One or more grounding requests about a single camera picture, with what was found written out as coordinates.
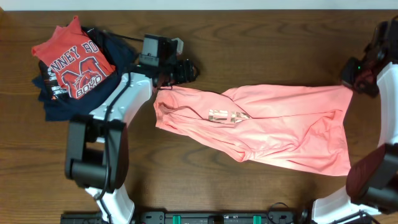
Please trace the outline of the pink t-shirt with gold print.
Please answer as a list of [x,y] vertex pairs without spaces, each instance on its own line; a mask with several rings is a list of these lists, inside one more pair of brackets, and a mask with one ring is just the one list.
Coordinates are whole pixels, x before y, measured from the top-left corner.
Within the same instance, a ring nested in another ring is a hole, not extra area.
[[249,85],[217,94],[184,87],[158,92],[156,126],[188,136],[238,162],[321,175],[350,170],[344,86]]

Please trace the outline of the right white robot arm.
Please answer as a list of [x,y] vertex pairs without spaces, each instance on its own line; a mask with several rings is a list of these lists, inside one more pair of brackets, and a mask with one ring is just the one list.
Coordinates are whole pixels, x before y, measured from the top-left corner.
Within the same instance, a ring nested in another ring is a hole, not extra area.
[[316,199],[302,223],[377,223],[376,216],[397,211],[397,47],[369,44],[362,60],[351,58],[342,73],[346,85],[381,98],[377,149],[355,163],[346,184]]

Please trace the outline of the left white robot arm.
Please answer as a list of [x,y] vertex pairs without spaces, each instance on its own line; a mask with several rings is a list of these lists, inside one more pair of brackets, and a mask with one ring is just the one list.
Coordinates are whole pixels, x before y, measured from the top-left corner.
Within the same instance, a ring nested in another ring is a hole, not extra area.
[[60,223],[133,223],[135,204],[124,185],[129,167],[127,128],[156,89],[193,82],[198,74],[190,60],[158,67],[133,65],[99,107],[70,120],[65,175],[93,197],[100,211],[64,213]]

